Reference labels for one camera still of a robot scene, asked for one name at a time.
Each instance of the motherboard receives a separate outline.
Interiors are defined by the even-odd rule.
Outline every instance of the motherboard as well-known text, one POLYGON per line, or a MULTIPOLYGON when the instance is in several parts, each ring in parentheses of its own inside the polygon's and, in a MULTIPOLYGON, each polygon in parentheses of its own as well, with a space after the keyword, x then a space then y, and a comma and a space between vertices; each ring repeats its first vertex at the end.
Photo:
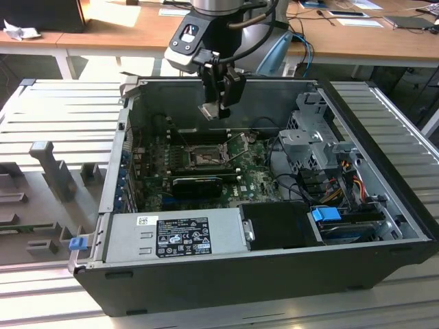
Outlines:
POLYGON ((267 141, 252 138, 249 132, 209 139, 156 136, 139 153, 145 212, 281 200, 266 165, 267 141))

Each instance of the laptop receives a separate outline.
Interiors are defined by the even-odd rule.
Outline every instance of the laptop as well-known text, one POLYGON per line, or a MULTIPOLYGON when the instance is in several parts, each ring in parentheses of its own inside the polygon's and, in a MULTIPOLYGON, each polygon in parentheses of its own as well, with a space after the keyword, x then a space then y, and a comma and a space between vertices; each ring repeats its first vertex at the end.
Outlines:
POLYGON ((401 29, 427 29, 434 24, 419 17, 384 16, 384 19, 401 29))

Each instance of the power supply label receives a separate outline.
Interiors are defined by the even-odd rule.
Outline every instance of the power supply label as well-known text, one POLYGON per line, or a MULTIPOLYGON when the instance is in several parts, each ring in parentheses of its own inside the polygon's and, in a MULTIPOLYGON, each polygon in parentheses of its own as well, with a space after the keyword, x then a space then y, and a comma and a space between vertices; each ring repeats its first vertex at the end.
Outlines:
POLYGON ((207 217, 157 221, 156 236, 160 258, 212 254, 207 217))

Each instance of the blue cable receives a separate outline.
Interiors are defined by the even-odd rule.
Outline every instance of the blue cable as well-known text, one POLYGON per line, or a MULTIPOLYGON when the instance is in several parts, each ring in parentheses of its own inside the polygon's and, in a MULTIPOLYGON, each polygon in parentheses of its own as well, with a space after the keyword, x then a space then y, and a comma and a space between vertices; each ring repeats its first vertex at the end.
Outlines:
POLYGON ((293 34, 297 39, 299 39, 304 46, 306 46, 307 51, 308 51, 308 64, 307 64, 307 68, 305 69, 305 73, 303 73, 303 77, 306 77, 308 74, 308 70, 311 67, 311 47, 309 46, 308 41, 306 41, 304 38, 302 38, 301 36, 299 36, 298 34, 293 34))

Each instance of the blue latch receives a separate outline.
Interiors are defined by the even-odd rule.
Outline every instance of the blue latch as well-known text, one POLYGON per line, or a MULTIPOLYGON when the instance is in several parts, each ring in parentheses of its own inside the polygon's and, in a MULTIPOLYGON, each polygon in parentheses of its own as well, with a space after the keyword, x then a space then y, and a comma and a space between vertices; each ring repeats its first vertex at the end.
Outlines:
POLYGON ((69 244, 70 250, 87 250, 87 238, 72 238, 69 244))
POLYGON ((312 212, 314 221, 339 221, 341 218, 337 208, 321 207, 312 212))

